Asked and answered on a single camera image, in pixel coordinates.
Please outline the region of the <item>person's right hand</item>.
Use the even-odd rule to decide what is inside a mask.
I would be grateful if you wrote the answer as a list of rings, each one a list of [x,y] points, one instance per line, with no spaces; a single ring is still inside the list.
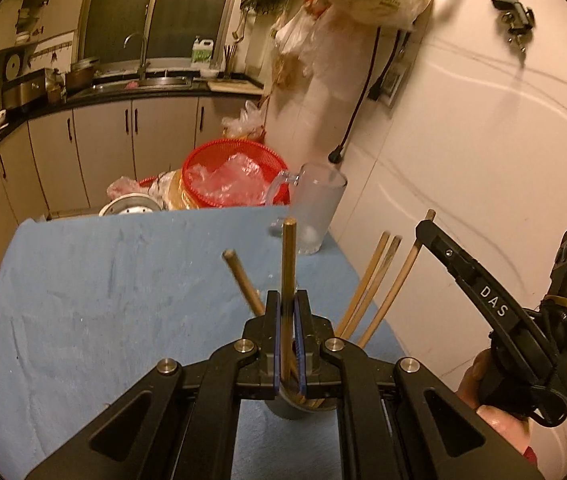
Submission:
[[[481,404],[479,401],[480,382],[486,375],[490,362],[489,349],[483,350],[474,358],[472,365],[466,369],[461,379],[457,396],[505,438],[529,463],[537,466],[536,453],[530,446],[530,421],[527,418],[518,418],[495,406]]]

